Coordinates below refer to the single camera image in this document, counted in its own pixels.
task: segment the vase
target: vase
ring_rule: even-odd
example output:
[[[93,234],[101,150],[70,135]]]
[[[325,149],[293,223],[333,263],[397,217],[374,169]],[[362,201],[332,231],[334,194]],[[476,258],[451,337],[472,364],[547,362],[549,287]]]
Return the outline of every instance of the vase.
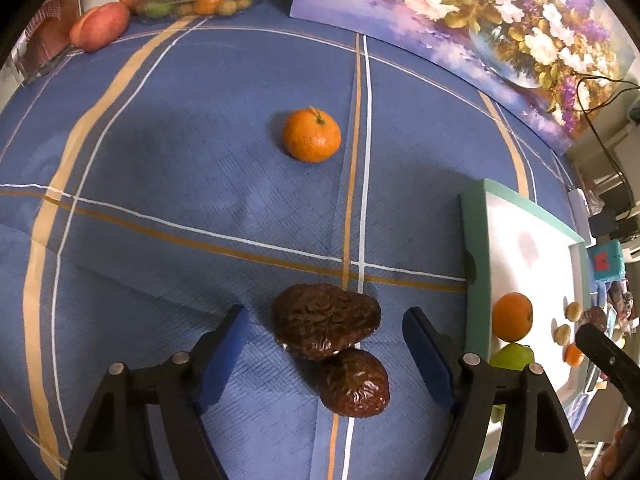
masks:
[[[480,30],[469,27],[469,37],[474,51],[482,62],[501,78],[521,88],[540,88],[538,74],[533,68],[533,60],[527,56],[524,63],[518,66],[513,60],[503,60],[497,55],[497,49],[504,44],[513,45],[513,41],[505,34],[502,25],[495,25],[487,20],[479,21]]]

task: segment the red apple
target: red apple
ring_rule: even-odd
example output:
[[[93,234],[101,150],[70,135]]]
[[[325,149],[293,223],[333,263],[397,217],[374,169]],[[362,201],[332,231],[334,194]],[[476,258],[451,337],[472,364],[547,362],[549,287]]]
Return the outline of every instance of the red apple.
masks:
[[[75,47],[95,52],[117,40],[129,25],[129,7],[111,2],[89,9],[71,28],[69,40]]]

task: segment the tangerine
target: tangerine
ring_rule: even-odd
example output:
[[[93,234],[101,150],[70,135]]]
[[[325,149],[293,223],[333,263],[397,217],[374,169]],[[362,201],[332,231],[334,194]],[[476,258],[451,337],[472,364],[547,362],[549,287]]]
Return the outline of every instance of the tangerine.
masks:
[[[215,14],[224,0],[196,0],[193,4],[193,12],[202,16]]]
[[[569,366],[580,366],[582,361],[584,361],[584,354],[575,343],[571,343],[564,351],[564,362]]]
[[[494,304],[492,313],[494,335],[507,343],[526,336],[533,325],[533,306],[524,294],[510,292]]]
[[[284,125],[284,147],[302,162],[322,162],[340,148],[340,126],[317,108],[293,112]]]

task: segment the flower painting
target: flower painting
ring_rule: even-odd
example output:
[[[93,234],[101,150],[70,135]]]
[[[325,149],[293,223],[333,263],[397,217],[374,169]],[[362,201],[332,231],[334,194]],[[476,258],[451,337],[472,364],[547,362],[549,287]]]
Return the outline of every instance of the flower painting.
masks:
[[[632,42],[603,0],[294,0],[297,18],[356,30],[436,62],[503,104],[558,152],[582,109],[614,92]],[[583,75],[594,76],[578,84]]]

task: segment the teal box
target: teal box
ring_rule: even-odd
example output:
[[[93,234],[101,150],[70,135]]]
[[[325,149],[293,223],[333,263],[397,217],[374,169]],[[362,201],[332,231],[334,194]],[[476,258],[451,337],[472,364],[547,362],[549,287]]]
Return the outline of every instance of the teal box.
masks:
[[[625,259],[618,240],[587,249],[596,282],[612,282],[625,277]]]

